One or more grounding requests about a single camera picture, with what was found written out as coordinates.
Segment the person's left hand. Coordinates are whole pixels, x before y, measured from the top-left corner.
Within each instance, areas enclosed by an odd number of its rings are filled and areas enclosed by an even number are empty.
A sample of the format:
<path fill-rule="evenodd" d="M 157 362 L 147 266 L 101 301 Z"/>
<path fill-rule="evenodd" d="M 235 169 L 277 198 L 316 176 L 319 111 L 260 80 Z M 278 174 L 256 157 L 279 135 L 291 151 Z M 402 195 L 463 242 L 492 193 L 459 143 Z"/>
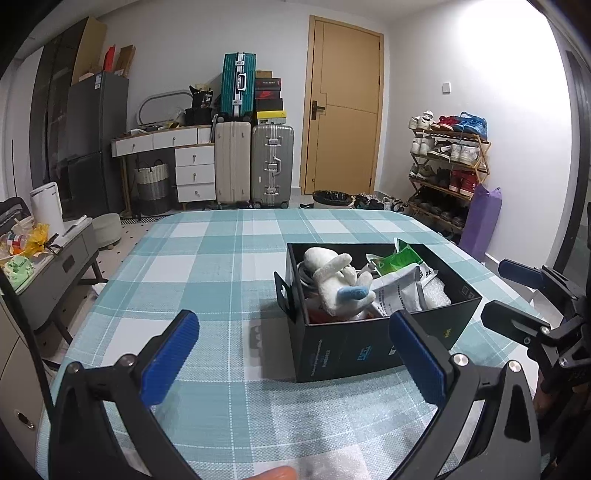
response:
<path fill-rule="evenodd" d="M 297 480 L 297 471 L 290 466 L 280 466 L 256 474 L 246 480 Z"/>

